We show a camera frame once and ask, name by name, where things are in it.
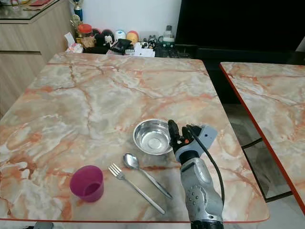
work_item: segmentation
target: wooden cabinet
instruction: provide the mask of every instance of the wooden cabinet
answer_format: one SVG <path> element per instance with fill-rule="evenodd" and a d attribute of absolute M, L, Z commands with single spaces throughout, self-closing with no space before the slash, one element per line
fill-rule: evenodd
<path fill-rule="evenodd" d="M 28 20 L 0 20 L 0 118 L 52 56 L 66 50 L 70 19 L 68 0 L 55 0 Z"/>

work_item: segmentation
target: marble table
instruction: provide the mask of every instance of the marble table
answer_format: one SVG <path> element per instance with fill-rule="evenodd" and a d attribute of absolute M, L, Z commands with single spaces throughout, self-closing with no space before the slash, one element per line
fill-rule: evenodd
<path fill-rule="evenodd" d="M 305 213 L 305 66 L 222 62 Z"/>
<path fill-rule="evenodd" d="M 200 60 L 97 54 L 55 55 L 0 120 L 0 218 L 82 222 L 188 222 L 180 164 L 173 152 L 142 153 L 132 131 L 142 120 L 174 119 L 179 126 L 209 124 L 218 131 L 210 153 L 224 179 L 226 222 L 269 218 L 208 73 Z M 166 198 L 124 153 L 172 194 Z M 220 193 L 217 174 L 203 159 Z M 166 213 L 161 215 L 108 170 L 116 163 Z M 69 189 L 78 168 L 104 173 L 104 194 L 85 203 Z"/>

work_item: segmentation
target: red table edge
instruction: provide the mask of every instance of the red table edge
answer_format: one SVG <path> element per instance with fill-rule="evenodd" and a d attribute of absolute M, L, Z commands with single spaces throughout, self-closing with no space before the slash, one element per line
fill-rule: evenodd
<path fill-rule="evenodd" d="M 260 223 L 266 221 L 270 216 L 257 221 L 225 221 L 224 223 Z M 41 219 L 0 219 L 7 221 L 27 221 L 27 222 L 55 222 L 55 223 L 191 223 L 189 221 L 85 221 L 85 220 L 41 220 Z"/>
<path fill-rule="evenodd" d="M 295 199 L 297 201 L 297 203 L 299 204 L 303 214 L 305 215 L 305 204 L 303 203 L 300 195 L 298 194 L 295 186 L 293 185 L 291 179 L 289 178 L 288 174 L 286 173 L 282 163 L 280 162 L 280 160 L 278 159 L 277 155 L 275 154 L 274 150 L 272 149 L 271 145 L 269 144 L 267 138 L 265 137 L 265 135 L 263 134 L 261 128 L 259 127 L 259 125 L 257 124 L 256 120 L 254 119 L 254 117 L 252 116 L 250 110 L 248 109 L 248 107 L 246 106 L 244 100 L 242 99 L 242 97 L 240 96 L 240 94 L 238 93 L 237 89 L 235 88 L 233 82 L 231 81 L 229 75 L 227 74 L 227 72 L 225 71 L 225 69 L 222 67 L 221 63 L 219 64 L 221 70 L 223 71 L 224 75 L 226 76 L 229 84 L 231 85 L 232 89 L 234 90 L 236 96 L 238 97 L 239 101 L 241 102 L 241 104 L 243 105 L 243 107 L 246 109 L 248 115 L 250 116 L 254 126 L 256 127 L 258 133 L 260 134 L 260 136 L 262 137 L 264 143 L 266 144 L 269 152 L 271 153 L 271 155 L 273 156 L 275 162 L 277 163 L 277 165 L 279 166 L 284 178 L 286 179 L 287 181 L 287 184 L 289 185 L 293 195 L 295 196 Z"/>

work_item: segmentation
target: black television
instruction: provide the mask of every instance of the black television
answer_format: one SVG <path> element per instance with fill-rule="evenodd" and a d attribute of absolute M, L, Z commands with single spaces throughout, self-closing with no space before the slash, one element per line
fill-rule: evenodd
<path fill-rule="evenodd" d="M 209 49 L 295 51 L 305 11 L 294 1 L 182 0 L 176 44 Z"/>

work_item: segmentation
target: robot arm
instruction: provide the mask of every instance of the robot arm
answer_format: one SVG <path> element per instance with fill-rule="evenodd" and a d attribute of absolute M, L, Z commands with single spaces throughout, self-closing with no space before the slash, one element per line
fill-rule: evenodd
<path fill-rule="evenodd" d="M 185 203 L 193 229 L 223 229 L 223 202 L 213 187 L 211 175 L 200 159 L 203 149 L 187 127 L 180 136 L 177 124 L 168 121 L 171 146 L 176 160 L 181 163 L 181 182 L 185 190 Z M 192 133 L 205 147 L 209 147 L 217 132 L 209 126 L 190 126 Z"/>

